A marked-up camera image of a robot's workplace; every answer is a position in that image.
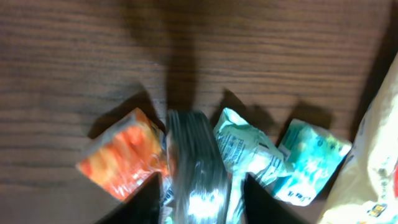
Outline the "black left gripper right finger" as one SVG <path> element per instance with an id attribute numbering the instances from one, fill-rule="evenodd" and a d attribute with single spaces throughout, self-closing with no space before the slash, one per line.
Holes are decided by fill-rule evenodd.
<path id="1" fill-rule="evenodd" d="M 304 224 L 274 200 L 251 174 L 244 181 L 243 195 L 248 224 Z"/>

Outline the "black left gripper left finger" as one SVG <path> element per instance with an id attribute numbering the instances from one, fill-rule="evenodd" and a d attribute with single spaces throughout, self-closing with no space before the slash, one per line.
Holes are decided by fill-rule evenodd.
<path id="1" fill-rule="evenodd" d="M 95 224 L 158 224 L 160 218 L 159 172 L 152 174 L 138 192 Z"/>

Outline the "orange snack pack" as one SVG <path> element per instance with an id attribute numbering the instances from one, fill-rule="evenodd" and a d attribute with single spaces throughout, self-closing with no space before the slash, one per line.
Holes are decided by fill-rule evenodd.
<path id="1" fill-rule="evenodd" d="M 114 198 L 125 201 L 159 172 L 160 196 L 171 191 L 164 133 L 139 108 L 113 124 L 86 148 L 76 168 Z"/>

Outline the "light green pack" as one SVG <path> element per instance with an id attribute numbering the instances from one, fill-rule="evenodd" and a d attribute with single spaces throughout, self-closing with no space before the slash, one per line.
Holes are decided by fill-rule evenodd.
<path id="1" fill-rule="evenodd" d="M 241 223 L 246 176 L 251 174 L 265 188 L 279 177 L 291 175 L 294 167 L 265 133 L 230 108 L 223 109 L 213 132 L 224 166 L 232 174 L 226 223 Z"/>

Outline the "small teal tissue pack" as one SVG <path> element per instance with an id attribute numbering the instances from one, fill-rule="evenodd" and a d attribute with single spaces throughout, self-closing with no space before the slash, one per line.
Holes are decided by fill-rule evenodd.
<path id="1" fill-rule="evenodd" d="M 277 179 L 272 196 L 295 206 L 309 205 L 351 148 L 351 142 L 328 130 L 293 119 L 278 147 L 293 172 Z"/>

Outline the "yellow snack bag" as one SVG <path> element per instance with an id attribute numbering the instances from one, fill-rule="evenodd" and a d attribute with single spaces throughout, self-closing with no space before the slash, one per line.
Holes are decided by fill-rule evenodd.
<path id="1" fill-rule="evenodd" d="M 319 223 L 397 223 L 397 60 L 359 125 Z"/>

